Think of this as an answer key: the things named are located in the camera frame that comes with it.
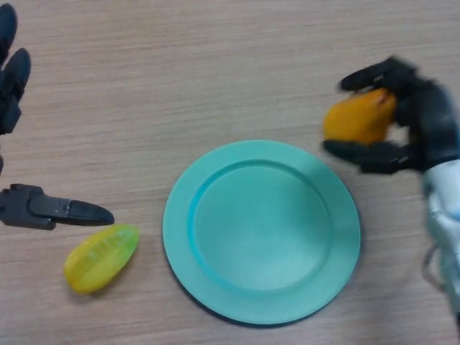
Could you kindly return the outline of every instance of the teal plate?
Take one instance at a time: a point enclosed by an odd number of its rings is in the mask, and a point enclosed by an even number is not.
[[[183,287],[214,313],[277,325],[318,311],[351,277],[356,206],[337,175],[280,142],[237,142],[194,162],[166,204],[163,241]]]

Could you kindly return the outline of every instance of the yellow mango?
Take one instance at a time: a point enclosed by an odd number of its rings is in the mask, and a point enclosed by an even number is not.
[[[114,225],[96,232],[67,257],[64,276],[77,293],[92,293],[107,285],[129,261],[139,231],[131,225]]]
[[[387,136],[394,121],[396,97],[377,89],[334,104],[323,121],[324,139],[371,144]]]

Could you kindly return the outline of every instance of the table surface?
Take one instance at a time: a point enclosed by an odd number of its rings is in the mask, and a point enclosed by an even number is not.
[[[132,263],[96,296],[63,278],[95,229],[0,228],[0,344],[455,344],[443,296],[420,275],[430,245],[419,180],[358,175],[318,147],[337,80],[397,53],[460,96],[458,0],[11,0],[14,48],[33,62],[22,118],[1,138],[2,185],[42,186],[136,224]],[[318,155],[362,215],[351,282],[308,320],[274,329],[207,314],[174,281],[162,213],[182,171],[243,139]]]

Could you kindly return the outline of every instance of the plate center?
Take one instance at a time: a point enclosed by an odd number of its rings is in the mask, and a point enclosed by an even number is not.
[[[205,265],[240,288],[285,288],[324,261],[331,226],[311,185],[284,165],[246,162],[220,174],[195,210]]]

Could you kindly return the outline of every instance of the wood grain surface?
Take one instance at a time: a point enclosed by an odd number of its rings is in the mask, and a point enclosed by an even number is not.
[[[33,69],[23,116],[1,138],[10,183],[100,203],[136,224],[138,251],[94,297],[63,278],[95,229],[0,227],[1,345],[455,344],[443,296],[420,263],[430,242],[420,181],[361,176],[320,150],[337,80],[397,53],[460,98],[458,0],[11,0],[14,48]],[[162,212],[182,171],[242,139],[275,139],[326,161],[362,215],[351,282],[308,320],[233,326],[190,301],[170,274]]]

